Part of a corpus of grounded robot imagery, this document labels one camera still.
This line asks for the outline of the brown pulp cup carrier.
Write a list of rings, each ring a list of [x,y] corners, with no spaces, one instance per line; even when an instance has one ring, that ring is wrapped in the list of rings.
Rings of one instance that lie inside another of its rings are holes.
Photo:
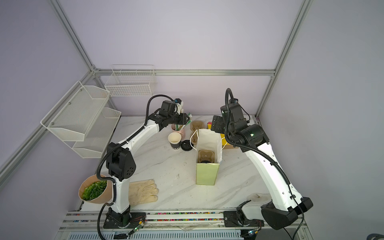
[[[193,145],[196,145],[199,139],[199,130],[205,129],[206,124],[203,121],[192,121],[191,122],[191,137],[190,141]]]

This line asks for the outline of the black plastic cup lid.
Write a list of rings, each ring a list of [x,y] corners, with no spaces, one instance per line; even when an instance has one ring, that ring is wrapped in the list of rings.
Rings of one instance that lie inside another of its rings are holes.
[[[191,151],[194,148],[194,145],[191,143],[190,140],[184,140],[181,142],[181,149],[183,151]]]

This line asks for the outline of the single brown pulp carrier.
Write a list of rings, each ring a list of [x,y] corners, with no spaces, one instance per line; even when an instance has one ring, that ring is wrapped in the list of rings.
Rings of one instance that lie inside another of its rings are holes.
[[[198,163],[202,161],[215,162],[215,152],[211,150],[199,150],[198,152]]]

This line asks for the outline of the green paper takeout bag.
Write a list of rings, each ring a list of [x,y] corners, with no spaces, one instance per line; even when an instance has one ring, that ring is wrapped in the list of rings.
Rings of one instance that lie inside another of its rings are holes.
[[[199,129],[193,134],[197,143],[193,150],[196,151],[196,184],[214,186],[222,162],[222,137],[209,129]]]

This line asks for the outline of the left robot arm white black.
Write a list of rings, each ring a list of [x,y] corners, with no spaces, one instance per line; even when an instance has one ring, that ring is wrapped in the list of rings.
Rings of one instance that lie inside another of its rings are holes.
[[[107,219],[116,227],[125,228],[132,223],[129,201],[130,177],[136,170],[135,152],[151,137],[169,125],[185,125],[190,117],[183,112],[181,99],[163,101],[154,113],[149,113],[147,104],[146,118],[143,125],[125,140],[110,143],[98,170],[99,180],[112,182],[113,198],[109,206]]]

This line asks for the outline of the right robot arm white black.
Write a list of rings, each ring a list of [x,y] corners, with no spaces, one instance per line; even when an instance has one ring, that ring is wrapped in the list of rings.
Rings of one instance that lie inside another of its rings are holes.
[[[221,116],[214,116],[211,130],[224,134],[226,141],[241,149],[257,168],[271,195],[270,202],[260,209],[250,202],[240,206],[247,220],[262,217],[274,230],[290,226],[300,215],[313,207],[309,197],[302,196],[290,182],[274,156],[270,140],[260,125],[249,125],[240,104],[221,107]]]

